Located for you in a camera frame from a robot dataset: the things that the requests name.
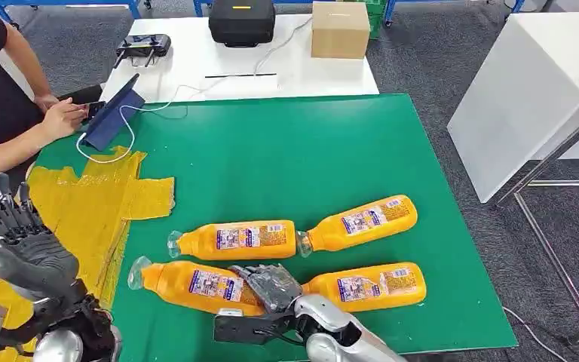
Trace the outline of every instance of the blue tablet case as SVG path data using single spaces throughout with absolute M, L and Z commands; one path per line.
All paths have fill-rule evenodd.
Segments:
M 121 114 L 118 112 L 121 106 L 141 108 L 145 104 L 146 101 L 132 89 L 138 78 L 139 75 L 135 74 L 92 118 L 85 131 L 85 138 L 83 139 L 85 145 L 92 146 L 99 151 L 106 150 L 119 130 L 126 127 Z M 123 108 L 122 112 L 125 119 L 130 119 L 136 110 Z

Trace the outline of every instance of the green mat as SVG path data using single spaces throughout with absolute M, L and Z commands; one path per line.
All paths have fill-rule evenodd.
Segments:
M 305 359 L 305 349 L 213 342 L 213 316 L 171 305 L 125 283 L 145 255 L 167 262 L 166 237 L 211 222 L 291 219 L 306 230 L 322 218 L 406 194 L 418 208 L 407 232 L 335 253 L 282 260 L 299 282 L 325 272 L 410 261 L 427 298 L 356 316 L 400 353 L 516 345 L 443 172 L 406 95 L 177 103 L 142 113 L 134 148 L 148 152 L 140 178 L 176 177 L 167 218 L 132 222 L 112 313 L 123 362 Z M 37 164 L 75 167 L 75 137 L 48 146 Z M 127 145 L 127 130 L 114 144 Z M 201 262 L 227 266 L 229 262 Z M 256 262 L 239 262 L 241 265 Z

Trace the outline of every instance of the yellow cloth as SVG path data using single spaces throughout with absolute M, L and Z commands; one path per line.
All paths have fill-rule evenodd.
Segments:
M 114 155 L 99 155 L 105 161 Z M 120 161 L 89 161 L 81 178 L 71 167 L 48 170 L 34 167 L 28 178 L 32 201 L 48 228 L 79 261 L 78 277 L 90 293 L 110 308 L 123 261 L 129 220 L 168 216 L 173 207 L 174 178 L 137 179 L 146 154 L 133 152 Z M 8 308 L 5 327 L 15 328 L 32 315 L 32 303 L 0 280 L 0 305 Z M 34 343 L 26 346 L 32 351 Z M 0 362 L 26 361 L 12 348 L 0 352 Z

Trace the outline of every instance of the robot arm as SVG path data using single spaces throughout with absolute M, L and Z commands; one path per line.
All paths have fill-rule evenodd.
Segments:
M 283 266 L 230 269 L 245 279 L 270 314 L 243 317 L 221 311 L 214 319 L 216 341 L 261 345 L 279 338 L 305 346 L 313 362 L 406 362 L 352 314 L 321 295 L 301 295 L 300 284 Z M 300 341 L 283 336 L 289 330 Z
M 46 297 L 76 302 L 72 284 L 78 260 L 49 230 L 29 198 L 29 187 L 19 188 L 21 205 L 12 197 L 8 175 L 0 173 L 0 278 L 22 297 Z
M 363 326 L 318 294 L 294 303 L 296 331 L 313 362 L 406 362 Z
M 7 309 L 0 306 L 0 351 L 12 347 L 35 362 L 114 361 L 121 337 L 111 315 L 76 278 L 78 260 L 43 223 L 27 184 L 19 196 L 17 204 L 0 173 L 0 278 L 33 303 L 31 318 L 12 330 L 3 327 Z M 35 337 L 35 353 L 25 352 L 21 345 Z

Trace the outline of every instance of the orange bottle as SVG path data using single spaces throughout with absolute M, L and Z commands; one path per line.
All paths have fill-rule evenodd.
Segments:
M 289 220 L 209 224 L 193 232 L 171 232 L 167 248 L 174 258 L 204 260 L 281 259 L 300 251 L 337 251 L 410 229 L 418 214 L 405 195 L 392 196 L 328 216 L 308 232 Z
M 244 315 L 261 315 L 265 307 L 243 278 L 235 273 L 193 262 L 152 263 L 138 258 L 127 276 L 130 289 L 145 288 L 164 301 L 189 308 L 218 313 L 221 308 L 235 308 Z
M 308 232 L 297 232 L 303 256 L 311 251 L 337 251 L 409 230 L 418 220 L 412 201 L 405 195 L 374 201 L 328 216 Z
M 193 232 L 171 232 L 170 256 L 204 260 L 282 259 L 296 254 L 294 222 L 288 220 L 209 224 Z
M 320 294 L 349 312 L 410 305 L 427 295 L 423 273 L 413 262 L 322 274 L 302 287 L 303 294 Z

